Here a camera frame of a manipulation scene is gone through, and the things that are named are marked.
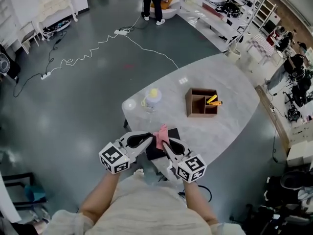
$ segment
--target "beige shirt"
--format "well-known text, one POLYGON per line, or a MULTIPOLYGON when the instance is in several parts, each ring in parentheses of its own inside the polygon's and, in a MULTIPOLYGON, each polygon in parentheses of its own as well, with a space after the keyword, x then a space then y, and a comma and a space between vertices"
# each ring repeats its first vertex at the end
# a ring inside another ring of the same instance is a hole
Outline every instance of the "beige shirt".
POLYGON ((239 225, 208 224, 168 186, 148 186, 139 177, 122 181, 97 223, 81 213, 58 211, 44 235, 244 235, 239 225))

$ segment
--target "gray floor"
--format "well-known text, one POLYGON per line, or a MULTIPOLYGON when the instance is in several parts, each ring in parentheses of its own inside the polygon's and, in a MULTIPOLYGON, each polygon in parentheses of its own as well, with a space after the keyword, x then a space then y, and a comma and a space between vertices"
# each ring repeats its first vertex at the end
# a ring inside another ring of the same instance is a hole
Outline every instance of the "gray floor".
MULTIPOLYGON (((140 0, 88 0, 90 11, 72 23, 52 53, 57 67, 65 58, 82 57, 116 29, 131 26, 140 0)), ((157 27, 140 21, 129 36, 144 48, 163 52, 179 67, 219 51, 179 16, 157 27)), ((20 85, 44 72, 54 41, 32 45, 21 53, 20 85)), ((31 80, 18 98, 13 86, 1 85, 1 144, 15 157, 13 171, 33 171, 47 192, 49 210, 75 212, 104 174, 98 152, 125 133, 121 103, 138 90, 174 71, 165 57, 141 50, 118 36, 101 44, 93 58, 57 70, 44 81, 31 80)), ((201 179, 213 193, 212 205, 221 220, 242 211, 246 202, 261 201, 263 182, 282 167, 271 160, 274 128, 258 107, 250 123, 201 179)), ((277 149, 281 150, 279 140, 277 149)))

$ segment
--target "blue object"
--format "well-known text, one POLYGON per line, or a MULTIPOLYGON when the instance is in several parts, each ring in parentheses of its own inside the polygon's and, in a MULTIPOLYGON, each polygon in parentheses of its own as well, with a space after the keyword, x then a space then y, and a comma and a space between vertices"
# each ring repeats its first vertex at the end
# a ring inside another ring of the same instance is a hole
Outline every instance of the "blue object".
POLYGON ((30 202, 35 202, 45 197, 44 189, 39 186, 25 186, 24 192, 30 202))

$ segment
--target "black and white marker cube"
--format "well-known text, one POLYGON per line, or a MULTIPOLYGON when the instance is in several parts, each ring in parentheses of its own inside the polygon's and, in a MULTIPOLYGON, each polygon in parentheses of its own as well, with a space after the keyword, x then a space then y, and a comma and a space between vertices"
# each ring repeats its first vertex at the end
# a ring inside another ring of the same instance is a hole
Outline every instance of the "black and white marker cube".
POLYGON ((112 174, 127 170, 130 167, 130 159, 111 142, 99 152, 99 157, 101 164, 112 174))
POLYGON ((177 175, 184 181, 191 183, 202 177, 206 170, 206 164, 198 154, 177 164, 177 175))

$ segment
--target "wooden organizer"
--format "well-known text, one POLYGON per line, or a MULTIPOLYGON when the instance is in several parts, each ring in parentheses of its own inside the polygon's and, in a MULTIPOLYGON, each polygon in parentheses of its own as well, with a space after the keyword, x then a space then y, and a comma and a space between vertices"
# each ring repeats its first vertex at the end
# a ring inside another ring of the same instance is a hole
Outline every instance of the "wooden organizer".
POLYGON ((189 118, 214 117, 217 114, 218 107, 216 105, 205 104, 205 102, 214 95, 217 95, 216 90, 190 88, 185 96, 187 117, 189 118))

